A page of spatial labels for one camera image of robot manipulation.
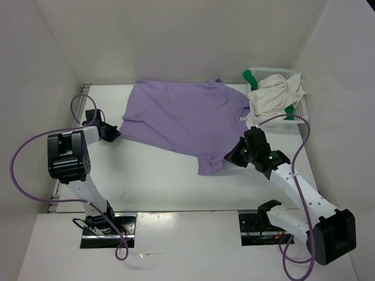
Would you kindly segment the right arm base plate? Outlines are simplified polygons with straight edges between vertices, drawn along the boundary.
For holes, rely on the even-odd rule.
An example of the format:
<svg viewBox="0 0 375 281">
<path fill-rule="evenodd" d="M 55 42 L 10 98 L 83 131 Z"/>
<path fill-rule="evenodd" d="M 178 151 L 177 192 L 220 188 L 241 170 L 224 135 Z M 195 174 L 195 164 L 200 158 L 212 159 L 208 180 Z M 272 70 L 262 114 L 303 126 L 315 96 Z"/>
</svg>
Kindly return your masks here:
<svg viewBox="0 0 375 281">
<path fill-rule="evenodd" d="M 238 220 L 242 246 L 276 245 L 283 237 L 288 236 L 281 228 L 264 228 L 254 210 L 239 211 Z"/>
</svg>

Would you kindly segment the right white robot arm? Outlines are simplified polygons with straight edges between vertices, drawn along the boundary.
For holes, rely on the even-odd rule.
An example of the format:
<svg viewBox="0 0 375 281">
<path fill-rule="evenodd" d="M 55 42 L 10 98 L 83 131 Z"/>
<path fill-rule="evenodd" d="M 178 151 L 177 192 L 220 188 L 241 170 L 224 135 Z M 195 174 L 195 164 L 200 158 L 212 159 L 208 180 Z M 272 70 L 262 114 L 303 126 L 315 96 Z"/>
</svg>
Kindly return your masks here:
<svg viewBox="0 0 375 281">
<path fill-rule="evenodd" d="M 257 127 L 244 132 L 225 160 L 239 167 L 252 164 L 256 171 L 280 188 L 304 212 L 298 216 L 271 200 L 257 209 L 261 230 L 278 227 L 305 243 L 314 261 L 327 265 L 357 246 L 355 217 L 322 197 L 280 150 L 272 150 L 265 133 Z"/>
</svg>

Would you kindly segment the white t shirt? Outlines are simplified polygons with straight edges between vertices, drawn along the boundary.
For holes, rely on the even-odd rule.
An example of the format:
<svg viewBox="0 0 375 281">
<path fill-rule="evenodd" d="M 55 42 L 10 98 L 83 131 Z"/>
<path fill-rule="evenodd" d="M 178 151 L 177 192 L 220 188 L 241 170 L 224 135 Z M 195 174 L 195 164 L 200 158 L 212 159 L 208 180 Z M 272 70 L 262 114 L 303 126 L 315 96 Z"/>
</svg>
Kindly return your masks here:
<svg viewBox="0 0 375 281">
<path fill-rule="evenodd" d="M 271 75 L 261 80 L 258 89 L 251 90 L 247 96 L 254 107 L 255 115 L 268 119 L 284 114 L 289 106 L 296 108 L 305 94 L 301 73 L 297 73 L 289 79 L 281 75 Z"/>
</svg>

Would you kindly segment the purple t shirt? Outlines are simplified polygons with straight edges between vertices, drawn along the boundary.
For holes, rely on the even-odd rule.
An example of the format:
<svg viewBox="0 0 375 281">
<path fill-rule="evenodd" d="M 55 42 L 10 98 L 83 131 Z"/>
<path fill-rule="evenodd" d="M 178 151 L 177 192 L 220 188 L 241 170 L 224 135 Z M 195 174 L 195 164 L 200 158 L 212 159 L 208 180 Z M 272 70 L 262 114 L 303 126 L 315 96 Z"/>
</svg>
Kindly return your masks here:
<svg viewBox="0 0 375 281">
<path fill-rule="evenodd" d="M 121 136 L 194 156 L 209 176 L 248 129 L 248 98 L 218 78 L 208 83 L 139 80 L 122 116 Z"/>
</svg>

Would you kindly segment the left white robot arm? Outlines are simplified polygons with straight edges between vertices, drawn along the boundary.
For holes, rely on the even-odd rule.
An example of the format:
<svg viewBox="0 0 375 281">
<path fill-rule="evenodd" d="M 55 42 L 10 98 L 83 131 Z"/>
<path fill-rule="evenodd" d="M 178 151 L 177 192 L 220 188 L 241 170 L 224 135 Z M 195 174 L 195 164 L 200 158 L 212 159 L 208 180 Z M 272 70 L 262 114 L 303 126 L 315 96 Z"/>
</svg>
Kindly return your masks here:
<svg viewBox="0 0 375 281">
<path fill-rule="evenodd" d="M 84 128 L 47 137 L 47 163 L 51 178 L 65 184 L 83 200 L 86 219 L 84 223 L 92 234 L 112 234 L 117 219 L 108 202 L 94 184 L 88 145 L 100 140 L 114 142 L 121 134 L 116 126 L 102 119 L 99 109 L 85 111 Z"/>
</svg>

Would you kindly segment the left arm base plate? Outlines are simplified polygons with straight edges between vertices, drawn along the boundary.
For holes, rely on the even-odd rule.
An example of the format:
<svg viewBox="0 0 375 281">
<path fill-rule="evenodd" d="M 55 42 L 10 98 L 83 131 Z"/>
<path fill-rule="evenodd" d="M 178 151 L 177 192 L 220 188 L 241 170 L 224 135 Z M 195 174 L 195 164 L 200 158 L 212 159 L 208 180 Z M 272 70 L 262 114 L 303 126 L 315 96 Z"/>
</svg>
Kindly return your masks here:
<svg viewBox="0 0 375 281">
<path fill-rule="evenodd" d="M 129 248 L 135 245 L 135 224 L 137 215 L 119 213 L 115 215 L 114 224 L 121 231 Z M 90 228 L 87 219 L 73 219 L 82 230 L 80 249 L 115 249 L 121 242 L 120 236 L 112 229 L 99 230 Z"/>
</svg>

